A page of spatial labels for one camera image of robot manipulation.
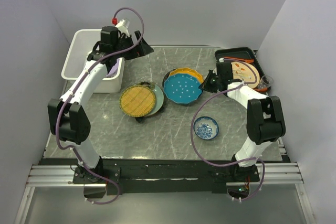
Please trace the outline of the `teal dotted scalloped plate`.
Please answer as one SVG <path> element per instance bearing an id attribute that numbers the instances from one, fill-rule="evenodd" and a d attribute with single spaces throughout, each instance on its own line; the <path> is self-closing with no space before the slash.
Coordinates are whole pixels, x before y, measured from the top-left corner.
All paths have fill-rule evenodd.
<path id="1" fill-rule="evenodd" d="M 187 73 L 177 73 L 169 76 L 163 84 L 166 97 L 176 104 L 190 104 L 202 94 L 200 82 Z"/>

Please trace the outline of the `yellow dotted scalloped plate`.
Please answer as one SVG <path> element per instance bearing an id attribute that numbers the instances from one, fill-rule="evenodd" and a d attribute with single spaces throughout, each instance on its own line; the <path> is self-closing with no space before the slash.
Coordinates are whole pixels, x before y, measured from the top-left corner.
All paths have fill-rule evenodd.
<path id="1" fill-rule="evenodd" d="M 192 68 L 188 68 L 188 67 L 176 68 L 176 69 L 174 69 L 173 71 L 170 72 L 169 77 L 173 76 L 177 73 L 192 75 L 193 77 L 195 77 L 199 81 L 199 83 L 203 83 L 203 81 L 204 81 L 202 75 L 199 72 L 197 72 L 195 69 L 192 69 Z"/>

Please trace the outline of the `lilac plate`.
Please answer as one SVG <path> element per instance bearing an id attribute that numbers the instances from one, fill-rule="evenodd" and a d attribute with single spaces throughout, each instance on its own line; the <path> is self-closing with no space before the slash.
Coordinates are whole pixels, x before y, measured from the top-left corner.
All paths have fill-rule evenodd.
<path id="1" fill-rule="evenodd" d="M 115 72 L 118 71 L 118 67 L 119 67 L 119 60 L 117 60 L 117 62 L 115 63 L 115 65 L 111 68 L 111 70 L 107 74 L 107 78 L 113 77 L 115 75 Z"/>

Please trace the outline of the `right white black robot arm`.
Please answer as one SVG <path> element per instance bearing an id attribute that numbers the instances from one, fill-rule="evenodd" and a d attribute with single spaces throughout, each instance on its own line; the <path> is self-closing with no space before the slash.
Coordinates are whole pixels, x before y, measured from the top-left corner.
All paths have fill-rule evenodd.
<path id="1" fill-rule="evenodd" d="M 251 64 L 220 58 L 216 68 L 208 72 L 205 81 L 199 86 L 201 90 L 215 96 L 224 94 L 247 110 L 247 139 L 233 155 L 231 163 L 226 164 L 235 181 L 242 181 L 255 173 L 257 159 L 286 132 L 280 99 L 256 91 L 254 88 L 259 83 L 260 76 Z"/>

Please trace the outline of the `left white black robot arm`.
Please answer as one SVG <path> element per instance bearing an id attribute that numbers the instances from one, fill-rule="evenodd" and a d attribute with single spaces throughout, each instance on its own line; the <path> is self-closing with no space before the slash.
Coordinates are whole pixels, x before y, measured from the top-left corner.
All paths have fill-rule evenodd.
<path id="1" fill-rule="evenodd" d="M 90 121 L 85 106 L 94 90 L 116 65 L 117 60 L 132 60 L 146 56 L 153 49 L 143 39 L 142 31 L 135 31 L 136 41 L 118 26 L 101 29 L 100 40 L 86 58 L 85 66 L 70 89 L 47 105 L 51 133 L 59 149 L 75 154 L 80 172 L 93 183 L 105 179 L 102 158 L 89 140 Z"/>

